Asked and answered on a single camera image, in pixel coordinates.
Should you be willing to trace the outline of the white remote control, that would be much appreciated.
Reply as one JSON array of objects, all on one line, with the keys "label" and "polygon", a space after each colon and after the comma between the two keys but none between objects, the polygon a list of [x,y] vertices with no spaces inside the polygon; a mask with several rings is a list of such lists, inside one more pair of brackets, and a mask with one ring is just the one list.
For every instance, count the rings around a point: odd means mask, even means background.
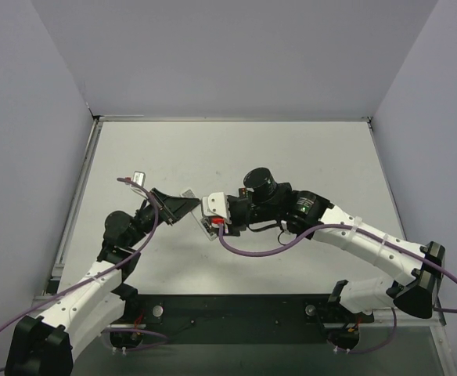
[{"label": "white remote control", "polygon": [[[197,198],[196,194],[190,188],[183,190],[180,196],[184,198]],[[191,215],[209,241],[214,241],[218,238],[218,229],[211,225],[209,218],[203,216],[201,204],[191,211]]]}]

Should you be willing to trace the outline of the black tv remote control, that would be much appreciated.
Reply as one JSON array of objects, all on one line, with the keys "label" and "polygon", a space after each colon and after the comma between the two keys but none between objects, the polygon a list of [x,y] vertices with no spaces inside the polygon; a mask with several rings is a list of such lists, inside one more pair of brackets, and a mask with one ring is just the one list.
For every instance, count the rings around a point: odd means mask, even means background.
[{"label": "black tv remote control", "polygon": [[266,202],[291,190],[289,183],[272,183],[255,188],[243,187],[239,188],[239,198],[251,199],[253,202]]}]

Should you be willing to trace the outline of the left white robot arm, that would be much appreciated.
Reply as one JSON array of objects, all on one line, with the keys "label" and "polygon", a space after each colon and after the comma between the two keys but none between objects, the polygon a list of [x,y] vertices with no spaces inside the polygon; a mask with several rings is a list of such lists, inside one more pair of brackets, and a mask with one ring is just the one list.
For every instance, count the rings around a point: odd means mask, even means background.
[{"label": "left white robot arm", "polygon": [[200,205],[195,197],[172,197],[152,189],[134,215],[110,213],[102,249],[80,281],[56,296],[36,317],[15,326],[5,365],[7,375],[69,375],[86,346],[116,320],[138,315],[135,289],[125,284],[157,227],[173,225]]}]

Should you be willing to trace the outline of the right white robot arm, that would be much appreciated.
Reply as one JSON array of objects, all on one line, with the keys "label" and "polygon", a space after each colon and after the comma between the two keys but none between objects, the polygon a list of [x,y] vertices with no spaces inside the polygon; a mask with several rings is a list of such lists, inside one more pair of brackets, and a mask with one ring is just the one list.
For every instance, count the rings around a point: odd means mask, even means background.
[{"label": "right white robot arm", "polygon": [[316,193],[277,183],[268,168],[248,172],[243,184],[238,196],[226,198],[228,235],[238,236],[254,225],[259,231],[278,227],[332,245],[383,273],[370,280],[337,282],[330,295],[333,304],[351,313],[397,308],[420,319],[433,316],[442,281],[442,245],[412,243],[377,230]]}]

